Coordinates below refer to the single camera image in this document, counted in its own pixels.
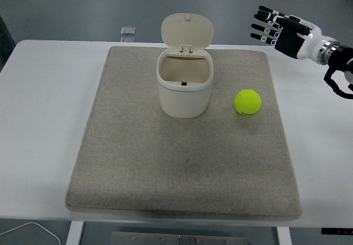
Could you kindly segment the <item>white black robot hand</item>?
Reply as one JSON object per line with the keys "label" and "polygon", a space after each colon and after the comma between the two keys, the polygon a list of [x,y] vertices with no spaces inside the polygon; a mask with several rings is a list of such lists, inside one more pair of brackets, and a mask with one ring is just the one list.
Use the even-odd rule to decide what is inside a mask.
{"label": "white black robot hand", "polygon": [[340,43],[329,36],[324,36],[321,29],[294,15],[260,6],[254,18],[262,24],[252,24],[256,33],[253,39],[273,46],[288,57],[310,59],[318,64],[328,64],[329,57]]}

